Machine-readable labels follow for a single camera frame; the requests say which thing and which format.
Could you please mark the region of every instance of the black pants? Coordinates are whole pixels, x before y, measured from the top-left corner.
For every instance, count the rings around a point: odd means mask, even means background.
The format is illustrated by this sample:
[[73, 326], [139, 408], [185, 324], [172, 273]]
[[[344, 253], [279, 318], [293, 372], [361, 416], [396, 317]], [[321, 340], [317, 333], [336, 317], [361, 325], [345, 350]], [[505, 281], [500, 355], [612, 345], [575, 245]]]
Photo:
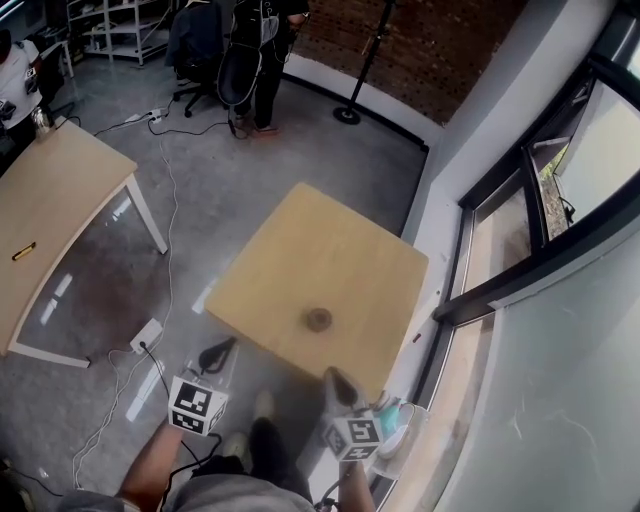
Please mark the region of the black pants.
[[[276, 54], [275, 45], [267, 43], [261, 50], [262, 52], [262, 69], [256, 81], [256, 117], [254, 119], [258, 128], [265, 128], [271, 124], [271, 116], [273, 115], [273, 100], [280, 86], [280, 78], [282, 77], [282, 69], [284, 68], [284, 58]], [[251, 110], [251, 95], [240, 105], [235, 107], [236, 114], [241, 116], [247, 114]]]
[[[251, 475], [299, 494], [311, 503], [309, 484], [289, 459], [282, 437], [269, 420], [260, 418], [251, 429], [249, 451], [253, 460]], [[193, 471], [191, 478], [203, 475], [247, 475], [238, 457], [216, 455]]]
[[16, 158], [18, 158], [36, 138], [36, 130], [33, 127], [31, 116], [27, 116], [13, 128], [9, 128], [7, 134], [13, 141], [14, 147], [2, 158], [2, 162], [0, 163], [0, 176], [5, 173], [11, 164], [15, 162]]

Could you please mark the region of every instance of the white shirt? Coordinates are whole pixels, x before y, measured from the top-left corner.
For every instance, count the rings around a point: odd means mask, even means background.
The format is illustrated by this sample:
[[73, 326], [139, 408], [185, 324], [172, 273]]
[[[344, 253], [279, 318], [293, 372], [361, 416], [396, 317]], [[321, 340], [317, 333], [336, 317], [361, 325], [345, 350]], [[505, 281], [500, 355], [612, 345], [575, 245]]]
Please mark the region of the white shirt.
[[4, 121], [5, 128], [13, 128], [42, 101], [40, 91], [27, 95], [24, 78], [29, 66], [33, 64], [40, 53], [31, 41], [22, 41], [24, 48], [11, 45], [7, 60], [0, 64], [0, 99], [8, 100], [16, 106], [11, 119]]

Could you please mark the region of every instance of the power strip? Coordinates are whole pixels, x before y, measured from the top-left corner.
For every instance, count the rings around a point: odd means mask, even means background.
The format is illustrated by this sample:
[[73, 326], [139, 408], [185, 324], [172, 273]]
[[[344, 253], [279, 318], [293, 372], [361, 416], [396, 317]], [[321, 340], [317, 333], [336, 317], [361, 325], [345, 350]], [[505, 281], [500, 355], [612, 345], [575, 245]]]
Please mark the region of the power strip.
[[149, 320], [142, 330], [136, 334], [136, 337], [131, 340], [131, 348], [136, 354], [144, 354], [144, 349], [140, 346], [140, 342], [144, 341], [147, 350], [151, 350], [151, 347], [162, 334], [162, 325], [155, 318]]

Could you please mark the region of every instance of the white wall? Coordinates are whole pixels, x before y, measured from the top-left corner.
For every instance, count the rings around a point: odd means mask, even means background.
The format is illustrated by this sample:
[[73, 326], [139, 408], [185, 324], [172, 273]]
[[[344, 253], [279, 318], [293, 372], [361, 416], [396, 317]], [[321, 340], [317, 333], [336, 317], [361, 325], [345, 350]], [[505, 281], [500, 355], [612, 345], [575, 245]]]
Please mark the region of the white wall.
[[[357, 83], [357, 80], [349, 75], [345, 75], [315, 60], [295, 54], [289, 57], [284, 71], [307, 82], [319, 85], [344, 98], [351, 98]], [[442, 134], [443, 129], [440, 125], [401, 101], [366, 83], [363, 84], [360, 90], [357, 103], [417, 135], [427, 146], [436, 144]]]
[[[402, 238], [429, 257], [405, 346], [431, 339], [457, 240], [458, 201], [548, 105], [587, 54], [615, 0], [530, 0], [478, 83], [432, 147]], [[420, 360], [405, 355], [402, 361]], [[416, 378], [416, 365], [394, 368], [390, 385]]]
[[640, 234], [500, 311], [436, 510], [629, 512], [640, 501]]

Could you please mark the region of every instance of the square wooden table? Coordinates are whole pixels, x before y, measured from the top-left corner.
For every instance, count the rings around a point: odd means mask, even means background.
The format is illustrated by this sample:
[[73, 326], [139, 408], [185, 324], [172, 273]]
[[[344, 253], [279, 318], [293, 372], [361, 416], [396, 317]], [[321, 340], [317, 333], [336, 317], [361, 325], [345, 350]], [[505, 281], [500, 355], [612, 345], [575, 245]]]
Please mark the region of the square wooden table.
[[[426, 269], [424, 254], [299, 184], [222, 276], [205, 307], [240, 336], [311, 375], [342, 369], [374, 401]], [[329, 315], [310, 327], [309, 313], [318, 309]]]
[[[158, 251], [167, 251], [133, 174], [137, 167], [67, 122], [44, 141], [32, 142], [0, 178], [0, 355], [10, 350], [60, 364], [89, 366], [86, 359], [18, 343], [18, 335], [62, 257], [123, 188]], [[33, 242], [36, 246], [30, 253], [13, 261]]]

